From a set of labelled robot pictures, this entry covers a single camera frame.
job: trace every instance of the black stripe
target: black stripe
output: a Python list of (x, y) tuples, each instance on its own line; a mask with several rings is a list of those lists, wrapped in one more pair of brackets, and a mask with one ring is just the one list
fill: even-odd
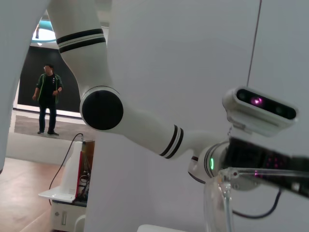
[(81, 37), (88, 36), (88, 35), (95, 35), (95, 34), (103, 34), (102, 28), (80, 31), (80, 32), (77, 32), (77, 33), (74, 33), (74, 34), (70, 34), (70, 35), (60, 37), (56, 41), (57, 41), (57, 44), (60, 44), (60, 43), (63, 43), (63, 42), (69, 41), (69, 40), (74, 40), (74, 39), (77, 39), (77, 38), (81, 38)]
[(162, 154), (160, 154), (160, 156), (165, 156), (169, 152), (170, 148), (172, 147), (172, 145), (173, 145), (173, 143), (174, 143), (174, 141), (176, 139), (177, 130), (178, 130), (178, 127), (176, 125), (174, 125), (174, 128), (175, 129), (174, 129), (173, 137), (172, 137), (168, 147), (164, 150), (164, 152)]
[(198, 157), (196, 157), (196, 156), (192, 156), (191, 159), (192, 159), (192, 160), (195, 160), (195, 161), (198, 161)]
[(197, 182), (199, 182), (199, 183), (201, 183), (201, 184), (205, 184), (205, 181), (196, 178), (196, 177), (193, 176), (191, 173), (189, 173), (189, 175), (190, 175), (193, 179), (195, 179)]
[(177, 143), (176, 147), (174, 148), (173, 152), (169, 156), (167, 156), (166, 159), (170, 159), (175, 155), (178, 148), (180, 147), (180, 144), (182, 144), (182, 141), (183, 141), (183, 129), (180, 128), (180, 138), (178, 140), (178, 143)]
[(89, 45), (93, 45), (93, 44), (98, 44), (98, 43), (105, 43), (105, 38), (96, 38), (96, 39), (92, 39), (92, 40), (86, 40), (86, 41), (82, 41), (82, 42), (78, 42), (78, 43), (74, 43), (68, 46), (64, 46), (62, 48), (59, 49), (60, 53), (63, 52), (67, 52), (79, 47), (85, 47), (85, 46), (89, 46)]

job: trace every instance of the floor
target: floor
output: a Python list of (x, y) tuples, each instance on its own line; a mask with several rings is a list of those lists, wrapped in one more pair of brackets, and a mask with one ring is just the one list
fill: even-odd
[[(59, 166), (7, 158), (0, 175), (0, 231), (50, 232), (48, 189)], [(60, 183), (62, 170), (54, 180)]]
[[(96, 132), (82, 120), (65, 117), (57, 117), (57, 139), (38, 135), (38, 118), (38, 114), (12, 112), (7, 158), (0, 175), (0, 232), (52, 231), (51, 207), (38, 193), (48, 190), (75, 134), (82, 132), (86, 140), (95, 138)], [(53, 187), (60, 184), (61, 176), (62, 170)]]
[[(37, 134), (39, 130), (39, 115), (33, 113), (25, 113), (20, 111), (13, 111), (11, 120), (11, 131), (20, 134), (27, 134), (40, 137), (50, 137), (45, 134)], [(48, 129), (49, 117), (45, 119), (46, 129)], [(55, 131), (60, 135), (59, 137), (51, 137), (60, 140), (71, 141), (78, 133), (84, 134), (85, 140), (94, 140), (96, 132), (87, 126), (82, 120), (57, 117)]]

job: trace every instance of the black camera housing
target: black camera housing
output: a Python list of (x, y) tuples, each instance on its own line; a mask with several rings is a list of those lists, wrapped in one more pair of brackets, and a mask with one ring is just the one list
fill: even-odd
[(297, 115), (296, 110), (292, 107), (281, 104), (246, 89), (239, 89), (236, 93), (236, 97), (242, 102), (261, 108), (288, 120), (295, 119)]

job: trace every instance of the camera lens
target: camera lens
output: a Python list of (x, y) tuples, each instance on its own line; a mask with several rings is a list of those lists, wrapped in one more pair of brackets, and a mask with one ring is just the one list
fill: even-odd
[(263, 105), (263, 100), (259, 97), (253, 97), (253, 98), (251, 98), (251, 104), (261, 107)]
[(281, 107), (276, 107), (276, 112), (277, 112), (277, 114), (279, 114), (279, 115), (281, 115), (282, 113), (283, 113), (283, 110), (282, 110), (282, 108)]
[(246, 99), (246, 95), (244, 93), (240, 93), (239, 94), (239, 99), (245, 100)]

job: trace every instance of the robotic arm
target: robotic arm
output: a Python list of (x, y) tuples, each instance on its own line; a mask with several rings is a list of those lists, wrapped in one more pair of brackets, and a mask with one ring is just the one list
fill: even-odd
[(47, 8), (59, 51), (79, 87), (80, 112), (95, 130), (124, 135), (173, 159), (192, 149), (196, 156), (219, 140), (205, 131), (184, 131), (130, 106), (114, 89), (107, 46), (92, 0), (53, 0)]

